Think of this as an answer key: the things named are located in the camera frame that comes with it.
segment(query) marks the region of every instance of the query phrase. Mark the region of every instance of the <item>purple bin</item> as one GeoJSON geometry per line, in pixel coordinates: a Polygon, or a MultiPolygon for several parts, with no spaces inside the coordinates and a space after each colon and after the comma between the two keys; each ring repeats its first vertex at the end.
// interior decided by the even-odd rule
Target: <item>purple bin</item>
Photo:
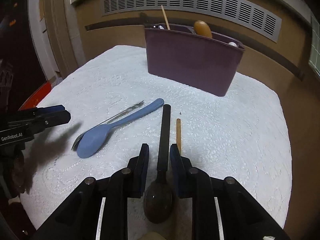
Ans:
{"type": "Polygon", "coordinates": [[[167,30],[158,29],[159,25],[145,28],[148,72],[225,96],[242,58],[243,44],[215,32],[212,39],[199,36],[189,26],[170,24],[167,30]]]}

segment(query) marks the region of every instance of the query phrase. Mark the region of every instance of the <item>purple container rim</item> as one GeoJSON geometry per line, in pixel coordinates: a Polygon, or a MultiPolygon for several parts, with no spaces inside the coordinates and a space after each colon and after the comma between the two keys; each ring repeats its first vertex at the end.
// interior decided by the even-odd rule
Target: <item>purple container rim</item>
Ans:
{"type": "Polygon", "coordinates": [[[195,36],[197,39],[199,39],[199,38],[200,39],[207,39],[207,40],[212,41],[212,42],[218,42],[218,43],[220,43],[220,44],[222,44],[224,46],[227,46],[227,47],[232,47],[233,49],[237,49],[237,50],[240,50],[240,51],[245,51],[244,45],[240,41],[238,41],[236,39],[233,39],[233,38],[231,38],[229,36],[226,36],[226,35],[223,35],[223,34],[220,34],[220,33],[216,33],[216,32],[212,32],[212,33],[215,33],[217,35],[221,35],[221,36],[224,36],[226,38],[233,39],[233,40],[239,42],[239,44],[241,45],[241,48],[232,46],[232,45],[230,45],[228,43],[225,43],[223,41],[219,41],[219,40],[216,40],[216,39],[211,39],[211,38],[208,38],[208,37],[205,37],[205,36],[201,36],[201,35],[198,35],[198,34],[193,34],[193,33],[186,33],[186,32],[180,32],[180,31],[175,31],[175,30],[166,30],[166,29],[147,28],[147,27],[145,27],[144,29],[145,30],[160,31],[160,32],[166,31],[166,32],[181,33],[181,34],[190,35],[190,36],[192,35],[192,36],[195,36]]]}

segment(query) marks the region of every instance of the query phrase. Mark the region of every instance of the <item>table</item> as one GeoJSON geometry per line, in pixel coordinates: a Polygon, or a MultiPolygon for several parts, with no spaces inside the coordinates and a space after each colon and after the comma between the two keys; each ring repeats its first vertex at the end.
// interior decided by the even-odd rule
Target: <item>table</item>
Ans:
{"type": "MultiPolygon", "coordinates": [[[[21,202],[36,228],[86,177],[101,179],[125,167],[142,143],[150,147],[146,188],[156,177],[162,109],[117,129],[95,155],[80,159],[71,146],[83,131],[134,103],[163,98],[172,106],[170,144],[181,119],[182,155],[211,177],[235,177],[284,226],[291,193],[291,149],[278,96],[236,73],[225,97],[148,73],[146,50],[116,46],[69,75],[39,107],[62,104],[68,124],[47,129],[27,143],[27,192],[21,202]]],[[[160,225],[144,216],[143,199],[128,200],[128,237],[148,231],[167,239],[190,239],[190,200],[160,225]]]]}

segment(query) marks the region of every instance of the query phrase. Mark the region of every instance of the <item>metal vent grille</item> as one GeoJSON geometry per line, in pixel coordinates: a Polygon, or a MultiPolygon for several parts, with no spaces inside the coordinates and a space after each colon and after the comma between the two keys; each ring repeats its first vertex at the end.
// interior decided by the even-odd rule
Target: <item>metal vent grille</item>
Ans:
{"type": "Polygon", "coordinates": [[[219,17],[250,28],[277,42],[281,18],[247,0],[101,0],[102,15],[135,11],[167,10],[196,12],[219,17]]]}

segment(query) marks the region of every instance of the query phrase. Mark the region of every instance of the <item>blue spoon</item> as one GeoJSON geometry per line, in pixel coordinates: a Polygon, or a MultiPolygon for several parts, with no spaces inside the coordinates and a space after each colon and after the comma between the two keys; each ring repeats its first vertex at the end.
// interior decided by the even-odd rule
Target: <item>blue spoon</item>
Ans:
{"type": "Polygon", "coordinates": [[[161,106],[163,106],[163,104],[164,104],[164,100],[162,98],[158,98],[154,102],[152,102],[150,105],[145,106],[144,108],[134,112],[133,114],[126,116],[123,119],[120,119],[119,121],[108,123],[108,124],[101,124],[87,131],[83,135],[81,141],[79,142],[79,145],[77,148],[78,156],[80,158],[88,158],[92,156],[102,146],[111,129],[120,125],[124,125],[128,122],[137,120],[147,114],[150,114],[153,111],[156,111],[161,106]]]}

